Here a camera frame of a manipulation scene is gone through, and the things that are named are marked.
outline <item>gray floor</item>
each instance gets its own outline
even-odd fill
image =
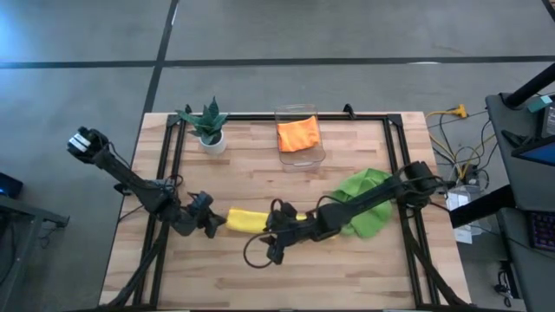
[[[0,62],[154,60],[169,4],[3,1]],[[549,55],[555,54],[554,28],[539,0],[181,0],[166,58]],[[484,111],[486,95],[514,90],[547,66],[165,68],[153,111],[187,103],[199,110],[216,95],[222,110],[232,112],[299,102],[316,103],[321,111],[350,103],[361,111],[430,112],[463,103],[476,114]],[[121,197],[112,190],[113,179],[73,159],[65,144],[79,126],[96,127],[130,159],[152,73],[0,69],[0,171],[24,181],[23,200],[71,215],[69,227],[53,234],[48,249],[37,245],[16,310],[96,305]],[[445,131],[454,147],[475,146],[486,120],[479,114],[448,123]],[[431,131],[439,137],[438,127]],[[488,190],[507,182],[498,153],[487,170]],[[449,168],[441,173],[448,176]],[[478,240],[460,247],[473,302],[503,308],[491,288],[503,250],[494,237]],[[524,307],[516,302],[514,308]]]

